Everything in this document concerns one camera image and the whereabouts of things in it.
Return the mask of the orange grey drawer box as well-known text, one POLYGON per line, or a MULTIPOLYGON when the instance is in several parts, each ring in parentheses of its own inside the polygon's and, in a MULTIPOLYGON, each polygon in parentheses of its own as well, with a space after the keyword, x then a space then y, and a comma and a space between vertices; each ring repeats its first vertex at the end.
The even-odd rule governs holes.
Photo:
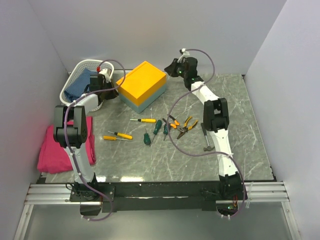
POLYGON ((144 61, 116 82, 120 99, 140 114, 167 88, 167 75, 144 61))

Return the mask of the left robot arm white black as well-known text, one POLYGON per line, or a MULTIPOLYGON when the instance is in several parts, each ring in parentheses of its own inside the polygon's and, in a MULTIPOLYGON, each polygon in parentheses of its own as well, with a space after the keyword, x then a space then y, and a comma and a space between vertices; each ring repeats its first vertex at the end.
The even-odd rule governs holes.
POLYGON ((92 170, 85 143, 88 137, 87 114, 98 107, 106 93, 116 90, 110 77, 100 72, 90 76, 89 84, 81 96, 69 105, 58 105, 54 109, 53 138, 67 153, 74 172, 73 191, 86 200, 94 201, 101 196, 109 199, 98 187, 96 174, 92 170))

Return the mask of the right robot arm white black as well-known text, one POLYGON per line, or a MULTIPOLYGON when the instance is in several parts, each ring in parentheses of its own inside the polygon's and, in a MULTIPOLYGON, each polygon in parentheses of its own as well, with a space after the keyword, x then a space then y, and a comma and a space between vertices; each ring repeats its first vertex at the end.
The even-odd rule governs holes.
POLYGON ((215 95, 198 75, 194 57, 175 58, 164 71, 171 77, 183 78, 184 86, 203 104, 203 125, 211 136, 218 160, 219 190, 223 199, 246 197, 243 176, 234 163, 229 141, 229 110, 226 98, 215 95))

